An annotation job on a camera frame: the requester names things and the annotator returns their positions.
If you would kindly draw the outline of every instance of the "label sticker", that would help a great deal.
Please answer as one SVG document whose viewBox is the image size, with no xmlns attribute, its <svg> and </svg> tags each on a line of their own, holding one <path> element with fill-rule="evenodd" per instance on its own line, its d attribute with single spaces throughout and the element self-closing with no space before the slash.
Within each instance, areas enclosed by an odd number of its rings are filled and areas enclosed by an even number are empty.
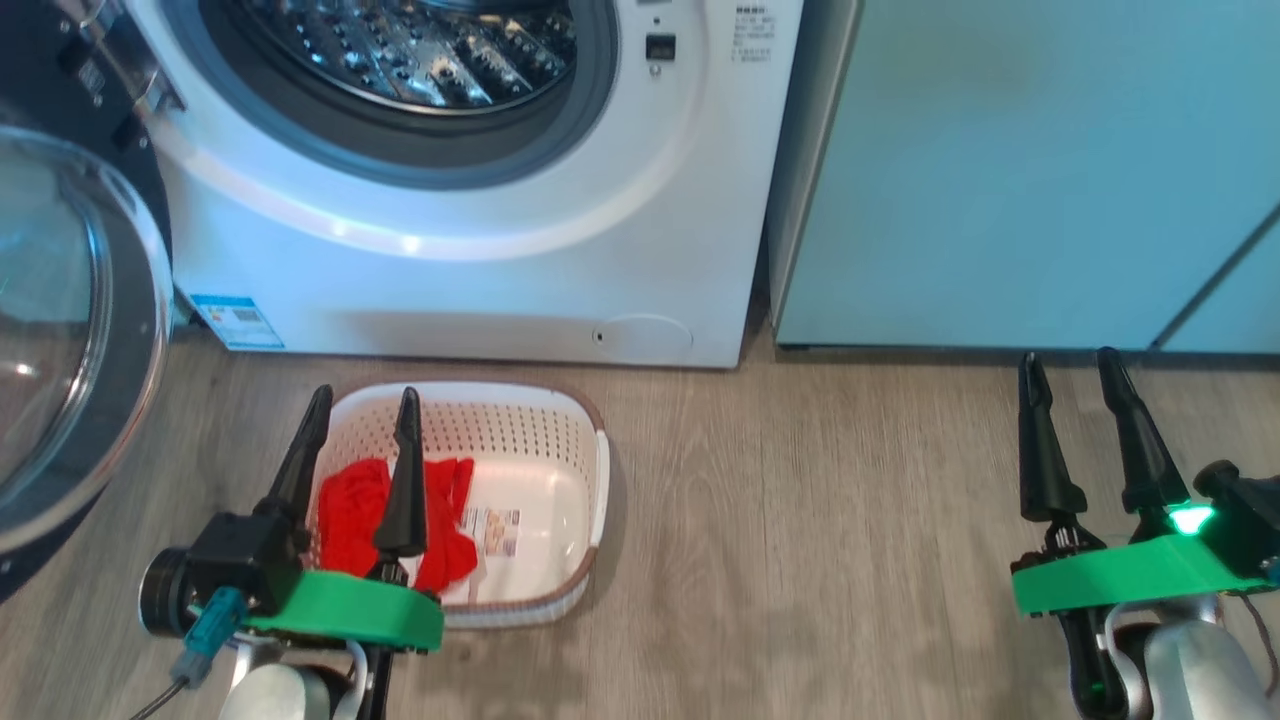
<svg viewBox="0 0 1280 720">
<path fill-rule="evenodd" d="M 739 3 L 733 20 L 733 61 L 768 63 L 773 59 L 773 40 L 778 17 L 764 3 Z"/>
<path fill-rule="evenodd" d="M 476 541 L 476 550 L 485 557 L 515 557 L 520 542 L 520 510 L 467 507 L 462 512 L 462 530 Z"/>
<path fill-rule="evenodd" d="M 191 304 L 232 350 L 284 350 L 280 336 L 250 297 L 192 295 Z"/>
</svg>

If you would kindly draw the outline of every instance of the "basket handle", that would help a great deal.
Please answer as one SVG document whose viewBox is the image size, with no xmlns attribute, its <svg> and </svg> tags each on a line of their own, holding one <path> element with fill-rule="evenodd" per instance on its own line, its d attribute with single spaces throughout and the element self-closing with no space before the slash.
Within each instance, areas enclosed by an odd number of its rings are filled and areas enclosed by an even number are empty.
<svg viewBox="0 0 1280 720">
<path fill-rule="evenodd" d="M 604 537 L 604 512 L 609 507 L 609 438 L 604 430 L 595 430 L 595 511 L 591 516 L 591 547 L 600 547 Z"/>
</svg>

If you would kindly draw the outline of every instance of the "green led light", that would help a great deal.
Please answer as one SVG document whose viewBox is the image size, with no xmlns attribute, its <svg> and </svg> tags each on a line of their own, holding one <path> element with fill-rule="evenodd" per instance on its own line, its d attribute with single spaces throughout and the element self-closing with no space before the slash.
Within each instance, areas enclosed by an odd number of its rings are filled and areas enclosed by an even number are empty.
<svg viewBox="0 0 1280 720">
<path fill-rule="evenodd" d="M 1208 505 L 1189 505 L 1169 514 L 1174 527 L 1184 536 L 1199 533 L 1204 521 L 1213 516 L 1213 509 Z"/>
</svg>

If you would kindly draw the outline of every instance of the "perforated basket wall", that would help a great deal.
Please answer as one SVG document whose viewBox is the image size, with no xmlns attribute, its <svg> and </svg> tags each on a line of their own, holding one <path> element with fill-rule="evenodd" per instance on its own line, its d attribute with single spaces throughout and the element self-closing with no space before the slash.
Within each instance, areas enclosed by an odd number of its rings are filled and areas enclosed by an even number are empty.
<svg viewBox="0 0 1280 720">
<path fill-rule="evenodd" d="M 307 525 L 312 550 L 323 547 L 315 521 L 320 482 L 352 462 L 398 456 L 393 438 L 401 393 L 417 389 L 422 407 L 422 447 L 428 460 L 472 457 L 552 462 L 567 478 L 584 483 L 589 507 L 589 546 L 571 577 L 548 594 L 518 602 L 444 605 L 447 626 L 507 628 L 556 620 L 586 591 L 608 506 L 609 448 L 599 413 L 586 401 L 550 388 L 465 382 L 374 386 L 334 405 L 329 441 L 316 462 L 316 484 Z M 306 562 L 314 566 L 315 557 Z"/>
</svg>

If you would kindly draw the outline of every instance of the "green bracket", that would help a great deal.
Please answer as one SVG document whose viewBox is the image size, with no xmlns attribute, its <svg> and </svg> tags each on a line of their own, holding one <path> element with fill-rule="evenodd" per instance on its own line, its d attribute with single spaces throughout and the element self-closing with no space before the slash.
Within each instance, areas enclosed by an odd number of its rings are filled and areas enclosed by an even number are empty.
<svg viewBox="0 0 1280 720">
<path fill-rule="evenodd" d="M 425 594 L 343 573 L 306 571 L 274 618 L 244 625 L 397 650 L 435 652 L 444 638 L 444 611 Z"/>
<path fill-rule="evenodd" d="M 1240 578 L 1196 536 L 1158 537 L 1014 573 L 1014 598 L 1025 615 L 1274 587 Z"/>
</svg>

